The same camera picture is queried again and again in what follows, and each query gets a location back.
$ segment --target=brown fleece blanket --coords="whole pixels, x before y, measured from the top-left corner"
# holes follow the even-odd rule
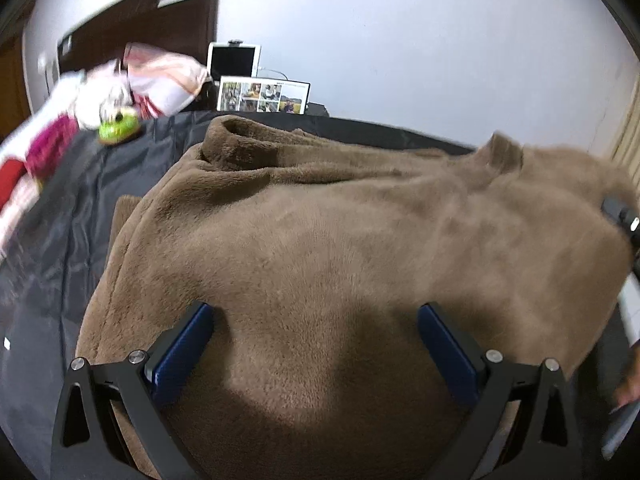
[[[606,194],[636,200],[575,150],[496,135],[449,158],[217,118],[120,203],[76,353],[123,359],[207,301],[216,332],[165,415],[212,478],[413,479],[464,416],[417,308],[438,301],[484,348],[571,374],[632,259]]]

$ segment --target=black cable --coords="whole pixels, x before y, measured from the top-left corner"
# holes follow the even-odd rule
[[[289,78],[286,76],[286,74],[280,72],[279,70],[272,70],[271,68],[263,68],[261,66],[258,67],[258,70],[266,70],[267,72],[275,72],[276,74],[280,74],[281,76],[283,76],[283,78],[286,79],[287,81],[289,80]]]
[[[49,77],[47,77],[47,69],[44,69],[44,83],[47,85],[47,96],[51,95],[51,90],[49,89]]]

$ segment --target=bed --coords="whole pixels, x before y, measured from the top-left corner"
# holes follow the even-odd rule
[[[185,112],[147,121],[142,136],[113,148],[100,145],[94,132],[81,132],[38,203],[22,219],[0,266],[0,340],[5,341],[0,347],[0,428],[6,434],[0,434],[0,460],[11,478],[49,478],[58,394],[74,357],[84,310],[105,266],[116,200],[123,194],[144,195],[188,147],[202,141],[209,121],[219,114]],[[438,148],[452,155],[472,151],[378,124],[291,114],[239,115],[346,143],[396,150]],[[625,441],[613,463],[598,459],[607,397],[622,374],[626,350],[616,313],[573,381],[583,446],[590,458],[585,478],[599,478],[604,467],[614,467],[616,478],[635,477],[633,439],[638,442],[639,428],[632,430],[636,435]],[[620,469],[624,461],[630,462],[629,476]]]

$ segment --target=photograph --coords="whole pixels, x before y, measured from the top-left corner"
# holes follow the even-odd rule
[[[308,88],[303,86],[282,85],[280,89],[279,111],[287,114],[299,114],[306,100]]]
[[[242,83],[241,97],[243,99],[257,99],[260,97],[260,83]]]
[[[277,101],[260,101],[258,103],[258,111],[259,112],[277,112],[278,102]]]
[[[225,82],[222,85],[222,97],[220,99],[220,111],[238,110],[240,101],[241,83]]]
[[[257,112],[258,111],[258,99],[241,99],[240,100],[241,112]]]
[[[262,99],[266,99],[267,101],[279,101],[281,88],[282,88],[282,85],[263,84],[260,97]]]

